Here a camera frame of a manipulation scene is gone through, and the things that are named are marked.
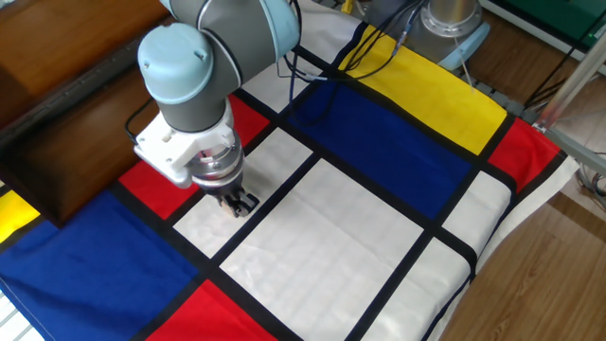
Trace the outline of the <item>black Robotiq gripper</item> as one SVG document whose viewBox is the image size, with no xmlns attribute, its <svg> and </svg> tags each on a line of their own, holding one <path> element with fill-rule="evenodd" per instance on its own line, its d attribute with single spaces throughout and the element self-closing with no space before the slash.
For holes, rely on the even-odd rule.
<svg viewBox="0 0 606 341">
<path fill-rule="evenodd" d="M 235 200 L 237 206 L 236 212 L 239 217 L 248 216 L 259 204 L 259 199 L 255 195 L 243 189 L 241 176 L 223 185 L 203 186 L 203 191 L 217 198 L 219 206 L 227 214 L 232 214 L 233 209 L 224 197 L 230 197 Z"/>
</svg>

